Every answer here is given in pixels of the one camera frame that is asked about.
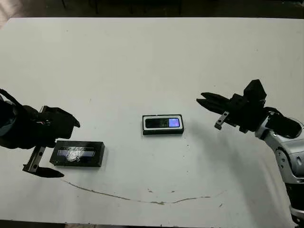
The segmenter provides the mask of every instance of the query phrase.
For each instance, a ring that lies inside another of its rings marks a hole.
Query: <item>robotic arm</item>
[[[266,93],[259,80],[251,81],[243,96],[234,94],[227,99],[213,93],[201,95],[205,99],[197,102],[221,115],[215,123],[217,129],[223,123],[238,125],[243,133],[255,132],[274,151],[291,202],[292,219],[304,227],[304,125],[275,108],[264,107]]]
[[[35,147],[23,171],[40,177],[63,177],[51,168],[39,167],[46,147],[54,147],[57,138],[69,139],[74,126],[80,124],[74,116],[60,108],[43,106],[41,111],[21,105],[5,90],[0,89],[0,146],[14,149]]]

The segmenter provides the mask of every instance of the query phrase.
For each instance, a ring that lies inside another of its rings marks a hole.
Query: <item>blue screen display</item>
[[[178,118],[172,118],[169,119],[169,127],[179,127],[180,126],[180,121]]]

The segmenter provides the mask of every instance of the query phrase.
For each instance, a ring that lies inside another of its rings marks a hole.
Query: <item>table surface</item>
[[[0,153],[0,219],[179,227],[292,227],[273,152],[196,103],[242,94],[304,119],[304,21],[246,18],[11,19],[0,30],[0,86],[61,107],[71,140],[103,141],[101,168],[25,173],[31,150]],[[182,136],[143,136],[142,115],[182,114]],[[47,149],[41,166],[49,163]]]

